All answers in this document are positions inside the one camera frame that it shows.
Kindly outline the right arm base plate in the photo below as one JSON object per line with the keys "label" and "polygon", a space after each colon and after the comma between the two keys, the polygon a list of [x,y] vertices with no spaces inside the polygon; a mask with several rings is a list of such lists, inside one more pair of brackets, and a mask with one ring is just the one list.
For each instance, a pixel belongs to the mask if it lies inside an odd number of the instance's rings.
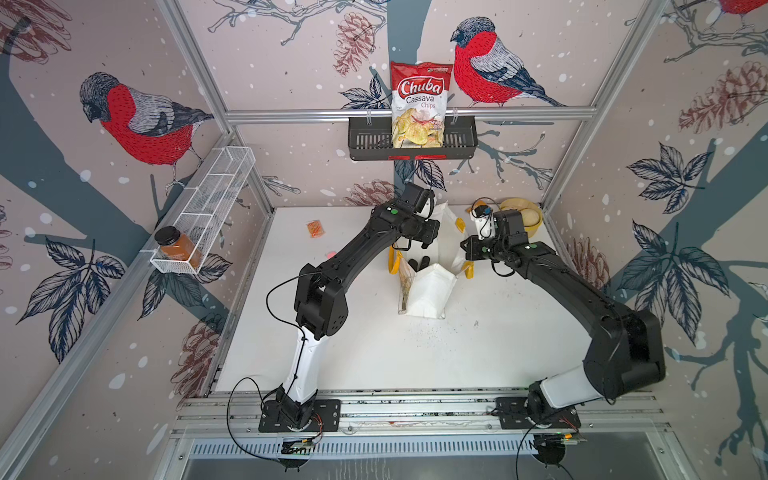
{"label": "right arm base plate", "polygon": [[523,397],[497,397],[491,415],[498,418],[503,430],[554,428],[578,430],[581,421],[575,407],[554,408],[543,400]]}

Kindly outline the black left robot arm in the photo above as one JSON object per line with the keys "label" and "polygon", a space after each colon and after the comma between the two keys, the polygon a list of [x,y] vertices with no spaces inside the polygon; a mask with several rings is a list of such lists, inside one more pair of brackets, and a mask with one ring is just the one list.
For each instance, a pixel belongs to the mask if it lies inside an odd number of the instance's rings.
{"label": "black left robot arm", "polygon": [[295,276],[295,354],[286,380],[276,388],[275,400],[285,422],[304,428],[314,415],[320,357],[326,340],[335,335],[349,315],[346,293],[359,274],[381,252],[404,238],[429,247],[440,222],[432,217],[436,195],[414,183],[394,199],[372,208],[361,231],[335,256],[314,266],[306,264]]}

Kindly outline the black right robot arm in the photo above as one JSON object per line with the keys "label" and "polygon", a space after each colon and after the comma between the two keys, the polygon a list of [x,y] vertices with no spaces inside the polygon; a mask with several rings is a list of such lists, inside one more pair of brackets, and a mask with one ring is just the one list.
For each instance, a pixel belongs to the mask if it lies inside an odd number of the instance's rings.
{"label": "black right robot arm", "polygon": [[542,288],[591,338],[579,366],[529,386],[527,411],[532,421],[547,422],[574,405],[613,401],[664,380],[661,322],[651,311],[614,302],[568,267],[550,246],[531,243],[521,212],[480,205],[471,210],[471,217],[477,233],[461,242],[466,259],[502,263],[513,275]]}

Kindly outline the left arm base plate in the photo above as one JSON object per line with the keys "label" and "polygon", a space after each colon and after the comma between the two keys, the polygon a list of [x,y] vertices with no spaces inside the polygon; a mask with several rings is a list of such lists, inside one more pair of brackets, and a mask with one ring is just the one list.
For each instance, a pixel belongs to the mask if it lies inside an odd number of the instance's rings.
{"label": "left arm base plate", "polygon": [[261,412],[260,433],[336,432],[341,417],[341,401],[309,399],[299,405],[289,398],[268,400]]}

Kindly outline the white tote pouch yellow handles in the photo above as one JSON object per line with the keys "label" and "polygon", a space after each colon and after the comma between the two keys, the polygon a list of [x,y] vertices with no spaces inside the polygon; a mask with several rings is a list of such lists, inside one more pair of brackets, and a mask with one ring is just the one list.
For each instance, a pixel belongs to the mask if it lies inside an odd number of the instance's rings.
{"label": "white tote pouch yellow handles", "polygon": [[[388,251],[388,271],[399,278],[400,315],[443,319],[448,300],[459,279],[474,277],[474,263],[465,259],[460,243],[468,238],[465,221],[446,203],[435,207],[432,218],[440,222],[437,238],[427,249],[417,242],[401,239]],[[430,265],[415,272],[410,259],[418,264],[424,256]]]}

